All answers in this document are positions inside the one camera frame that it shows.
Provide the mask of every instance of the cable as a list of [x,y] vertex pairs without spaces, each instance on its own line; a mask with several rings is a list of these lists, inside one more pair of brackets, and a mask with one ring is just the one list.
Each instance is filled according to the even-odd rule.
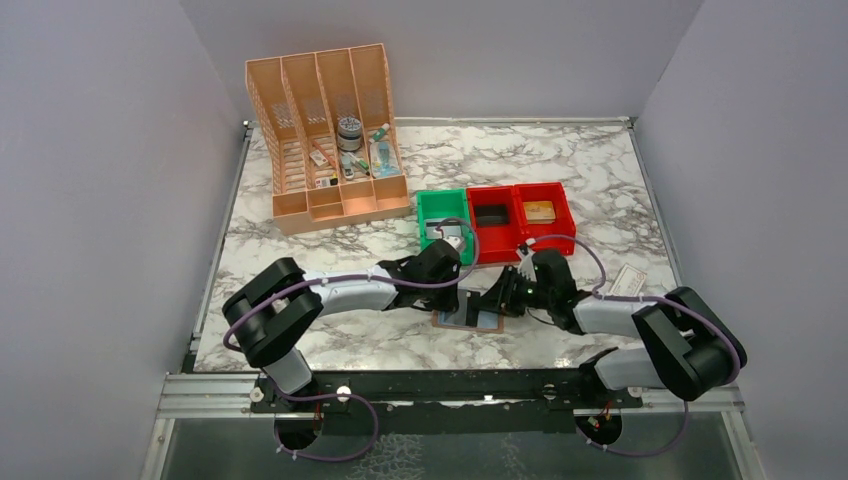
[[[649,302],[663,303],[665,305],[668,305],[672,308],[677,309],[678,311],[680,311],[682,313],[689,315],[690,317],[694,318],[695,320],[697,320],[698,322],[703,324],[710,332],[712,332],[716,337],[718,337],[719,339],[721,339],[722,342],[724,342],[725,346],[727,347],[727,350],[730,352],[730,357],[733,360],[733,369],[730,372],[730,379],[727,381],[727,383],[730,383],[730,382],[736,380],[736,377],[739,376],[739,370],[741,369],[741,361],[739,359],[739,353],[736,351],[736,347],[733,346],[733,344],[730,342],[730,339],[727,338],[727,335],[725,335],[715,325],[710,323],[710,321],[707,320],[706,318],[704,318],[703,315],[701,315],[698,312],[695,312],[694,310],[691,310],[691,309],[689,309],[689,308],[687,308],[687,307],[685,307],[685,306],[683,306],[683,305],[681,305],[677,302],[671,301],[671,300],[669,300],[665,297],[647,296],[647,295],[641,296],[641,297],[628,297],[628,296],[621,296],[621,295],[604,295],[604,294],[600,293],[600,289],[604,285],[606,285],[606,283],[607,283],[607,271],[604,268],[604,264],[601,262],[600,257],[598,257],[598,254],[595,253],[595,251],[592,250],[592,248],[586,242],[584,242],[583,240],[579,240],[579,239],[574,238],[574,237],[569,236],[569,235],[561,235],[561,234],[544,235],[544,236],[541,236],[541,237],[538,237],[538,238],[535,238],[535,239],[532,239],[532,240],[533,240],[533,243],[536,243],[536,242],[541,242],[541,241],[544,241],[544,240],[550,240],[550,239],[553,239],[553,238],[564,238],[566,240],[573,241],[577,245],[580,245],[584,250],[586,250],[586,252],[589,254],[589,256],[591,256],[592,259],[595,261],[595,263],[598,265],[598,268],[601,270],[601,279],[598,281],[597,285],[592,287],[592,296],[593,297],[600,299],[600,300],[611,300],[611,301],[614,301],[614,302],[644,302],[644,301],[649,301]],[[674,438],[668,444],[666,444],[662,448],[658,448],[658,449],[655,449],[655,450],[649,450],[649,451],[646,451],[646,452],[630,452],[630,451],[626,451],[626,450],[618,450],[616,448],[610,448],[609,446],[600,445],[596,442],[593,442],[579,428],[577,429],[577,432],[580,433],[580,435],[582,435],[584,438],[586,438],[586,441],[589,445],[591,445],[595,448],[601,449],[605,452],[614,453],[616,455],[621,455],[623,457],[645,458],[645,457],[653,457],[653,456],[656,456],[656,455],[662,455],[663,453],[665,453],[665,452],[671,450],[672,448],[676,447],[677,444],[680,443],[680,440],[683,439],[683,434],[686,433],[686,430],[688,428],[689,428],[689,403],[683,402],[683,425],[680,426],[680,431],[677,432],[677,435],[675,435]]]
[[527,309],[527,315],[530,315],[533,318],[533,320],[536,320],[537,322],[541,323],[542,325],[550,325],[552,327],[556,326],[556,324],[554,322],[546,322],[546,321],[542,320],[541,318],[537,317],[536,315],[533,315],[533,312],[531,312],[530,309]]
[[292,459],[294,460],[296,460],[297,457],[302,457],[308,458],[309,460],[316,460],[319,462],[339,463],[347,462],[355,458],[361,457],[362,455],[365,455],[369,450],[374,448],[374,445],[377,443],[377,438],[380,434],[380,419],[377,417],[377,410],[374,409],[374,406],[371,405],[371,402],[369,402],[368,400],[355,393],[326,393],[323,395],[313,395],[311,397],[295,397],[280,390],[280,387],[277,386],[277,383],[270,376],[268,376],[268,380],[270,380],[271,384],[274,385],[274,389],[277,391],[277,395],[283,397],[284,399],[290,402],[315,402],[319,400],[328,400],[331,398],[337,399],[339,397],[348,397],[365,405],[365,407],[368,408],[368,411],[371,412],[371,418],[374,420],[374,431],[371,433],[371,438],[368,439],[368,443],[356,452],[348,455],[343,455],[341,457],[325,457],[323,455],[315,455],[312,453],[302,453],[300,450],[291,450],[285,445],[283,445],[282,440],[280,440],[279,432],[277,431],[277,428],[274,427],[274,440],[276,440],[277,442],[277,453],[286,452],[287,454],[291,455]]
[[280,290],[279,292],[275,293],[274,295],[271,295],[270,297],[268,297],[264,302],[253,307],[249,312],[242,315],[242,317],[239,318],[238,320],[236,320],[236,322],[233,323],[230,326],[230,328],[227,330],[227,332],[224,334],[224,347],[226,347],[227,349],[232,350],[234,352],[241,352],[241,349],[239,347],[233,345],[233,343],[231,341],[232,338],[233,338],[233,334],[235,334],[236,330],[241,328],[242,325],[244,325],[248,320],[253,318],[254,315],[256,315],[257,313],[262,311],[268,305],[271,305],[272,303],[274,303],[275,301],[277,301],[281,298],[285,298],[287,295],[289,295],[292,292],[300,290],[301,288],[310,287],[312,285],[318,285],[318,284],[322,284],[322,283],[347,282],[347,281],[351,281],[351,280],[369,280],[369,281],[373,280],[375,282],[383,282],[383,283],[388,283],[388,284],[391,284],[391,285],[400,285],[400,286],[403,286],[403,287],[437,289],[437,288],[450,287],[450,286],[458,284],[459,282],[465,280],[465,278],[468,275],[471,274],[471,272],[474,270],[474,268],[477,267],[477,259],[480,256],[480,239],[477,237],[477,232],[474,231],[474,228],[471,226],[470,223],[468,223],[466,220],[463,220],[463,219],[457,218],[457,217],[448,217],[448,218],[443,219],[441,222],[439,222],[439,226],[436,227],[437,230],[441,231],[441,226],[445,222],[449,222],[449,221],[457,221],[457,222],[465,225],[465,227],[468,228],[468,231],[471,232],[471,236],[474,238],[474,259],[471,261],[471,265],[469,265],[468,268],[465,270],[465,272],[463,272],[462,275],[460,275],[459,277],[457,277],[453,280],[449,280],[447,282],[442,282],[442,283],[417,283],[417,282],[409,282],[409,281],[406,281],[406,280],[398,280],[398,279],[390,278],[390,277],[371,276],[371,275],[365,275],[365,274],[362,274],[362,273],[356,273],[356,274],[351,274],[351,275],[339,275],[337,277],[315,278],[315,279],[312,279],[312,280],[305,280],[303,282],[296,283],[296,284],[294,284],[294,285],[292,285],[288,288],[284,288],[283,290]]

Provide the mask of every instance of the wooden compartment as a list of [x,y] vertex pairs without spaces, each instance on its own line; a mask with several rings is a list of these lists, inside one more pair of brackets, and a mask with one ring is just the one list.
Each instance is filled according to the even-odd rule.
[[[246,84],[271,156],[272,211],[283,233],[410,213],[382,44],[251,60]],[[336,126],[345,116],[363,124],[363,146],[354,155],[369,172],[368,139],[384,123],[391,126],[382,141],[394,150],[400,175],[374,179],[355,169],[353,180],[344,178]],[[316,150],[326,164],[310,158]],[[326,186],[333,177],[337,185]]]

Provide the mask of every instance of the black wire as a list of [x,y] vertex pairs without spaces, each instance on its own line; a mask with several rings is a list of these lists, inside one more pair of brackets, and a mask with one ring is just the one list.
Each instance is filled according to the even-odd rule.
[[542,320],[541,318],[537,317],[536,315],[533,315],[533,312],[531,312],[530,310],[527,310],[527,315],[530,315],[531,317],[533,317],[533,320],[536,320],[537,322],[539,322],[543,325],[550,325],[552,327],[556,326],[556,324],[554,324],[554,322],[546,322],[546,321]]

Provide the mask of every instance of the table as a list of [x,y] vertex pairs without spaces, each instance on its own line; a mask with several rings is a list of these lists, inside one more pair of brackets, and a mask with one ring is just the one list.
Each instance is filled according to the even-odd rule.
[[[600,254],[612,278],[630,264],[648,274],[642,293],[676,286],[666,245],[626,125],[401,126],[398,143],[408,186],[415,192],[561,181],[578,236]],[[252,371],[226,350],[221,306],[280,257],[302,268],[355,270],[419,251],[413,214],[368,224],[286,237],[271,219],[270,157],[253,130],[215,275],[194,364],[195,372]],[[578,286],[597,282],[586,252],[568,258]],[[463,286],[487,288],[497,268],[480,268]],[[420,370],[576,367],[610,347],[638,340],[577,336],[527,318],[507,318],[502,334],[434,328],[430,315],[411,309],[355,311],[320,318],[298,342],[316,370]]]

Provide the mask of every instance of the wall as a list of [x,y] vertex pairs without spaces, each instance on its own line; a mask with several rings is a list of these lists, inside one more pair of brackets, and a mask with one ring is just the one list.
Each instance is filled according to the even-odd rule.
[[848,3],[706,0],[637,122],[682,259],[746,345],[773,479],[842,478]]
[[383,42],[398,116],[638,115],[702,0],[181,0],[239,113],[244,62]]
[[176,0],[4,2],[4,478],[138,478],[241,131]]

